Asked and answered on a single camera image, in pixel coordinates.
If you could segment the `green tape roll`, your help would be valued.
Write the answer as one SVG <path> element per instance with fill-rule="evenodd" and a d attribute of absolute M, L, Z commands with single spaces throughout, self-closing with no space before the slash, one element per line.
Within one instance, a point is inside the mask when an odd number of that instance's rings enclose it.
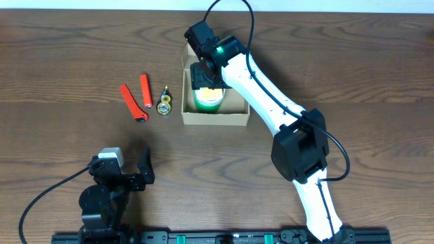
<path fill-rule="evenodd" d="M 218 100 L 218 101 L 209 101 L 209 102 L 200 101 L 200 100 L 197 100 L 196 95 L 195 95 L 195 91 L 196 90 L 193 91 L 193 99 L 194 99 L 195 106 L 196 106 L 197 110 L 200 111 L 201 113 L 214 113 L 221 107 L 223 100 L 224 100 L 224 96 L 223 96 L 223 99 Z"/>

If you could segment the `brown cardboard box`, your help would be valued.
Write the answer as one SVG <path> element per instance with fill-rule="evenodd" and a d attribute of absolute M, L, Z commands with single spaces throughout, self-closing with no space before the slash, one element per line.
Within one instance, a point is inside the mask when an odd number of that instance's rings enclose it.
<path fill-rule="evenodd" d="M 185 125 L 234 125 L 246 126 L 250 118 L 250 105 L 234 89 L 226 89 L 222 102 L 214 112 L 209 108 L 196 107 L 191 87 L 190 65 L 197 62 L 197 56 L 186 44 L 182 53 L 183 88 L 181 115 Z"/>

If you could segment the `short orange utility knife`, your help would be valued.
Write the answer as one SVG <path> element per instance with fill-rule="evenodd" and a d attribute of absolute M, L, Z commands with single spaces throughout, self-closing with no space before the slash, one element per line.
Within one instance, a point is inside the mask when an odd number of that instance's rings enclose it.
<path fill-rule="evenodd" d="M 146 74 L 140 76 L 140 85 L 142 88 L 142 97 L 144 100 L 144 105 L 147 108 L 151 108 L 153 106 L 153 99 L 152 99 L 151 90 L 149 86 L 149 80 Z"/>

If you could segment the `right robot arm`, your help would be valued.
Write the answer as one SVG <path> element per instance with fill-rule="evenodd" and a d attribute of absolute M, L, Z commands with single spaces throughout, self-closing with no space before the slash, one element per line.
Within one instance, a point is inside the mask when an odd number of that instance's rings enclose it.
<path fill-rule="evenodd" d="M 328 190 L 328 142 L 336 142 L 326 129 L 322 113 L 306 111 L 283 94 L 258 68 L 250 45 L 236 37 L 216 36 L 202 20 L 184 34 L 198 61 L 200 78 L 195 88 L 231 88 L 260 115 L 273 136 L 271 161 L 293 182 L 307 217 L 308 231 L 321 242 L 339 242 L 342 220 Z"/>

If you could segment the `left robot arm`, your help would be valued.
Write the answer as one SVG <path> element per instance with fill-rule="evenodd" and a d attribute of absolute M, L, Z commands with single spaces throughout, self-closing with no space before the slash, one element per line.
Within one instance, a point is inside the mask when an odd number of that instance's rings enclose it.
<path fill-rule="evenodd" d="M 153 184 L 155 173 L 151 153 L 144 149 L 137 163 L 139 172 L 124 174 L 125 160 L 119 147 L 104 148 L 87 164 L 95 185 L 86 188 L 79 197 L 83 226 L 79 243 L 139 243 L 140 235 L 121 219 L 131 192 L 144 191 Z"/>

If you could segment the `long orange utility knife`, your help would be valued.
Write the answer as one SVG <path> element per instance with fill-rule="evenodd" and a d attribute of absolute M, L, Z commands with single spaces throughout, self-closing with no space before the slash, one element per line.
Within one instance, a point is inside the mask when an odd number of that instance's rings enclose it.
<path fill-rule="evenodd" d="M 119 91 L 123 96 L 123 99 L 125 100 L 125 103 L 127 104 L 127 107 L 129 108 L 133 118 L 139 123 L 146 122 L 149 119 L 149 115 L 139 107 L 129 87 L 126 84 L 120 85 Z"/>

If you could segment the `yellow sticky note pad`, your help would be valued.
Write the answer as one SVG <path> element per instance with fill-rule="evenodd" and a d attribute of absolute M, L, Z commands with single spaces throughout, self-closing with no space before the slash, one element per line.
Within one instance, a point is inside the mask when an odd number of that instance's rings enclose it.
<path fill-rule="evenodd" d="M 223 89 L 210 89 L 207 87 L 202 87 L 195 91 L 197 100 L 200 101 L 218 101 L 223 99 L 224 90 Z"/>

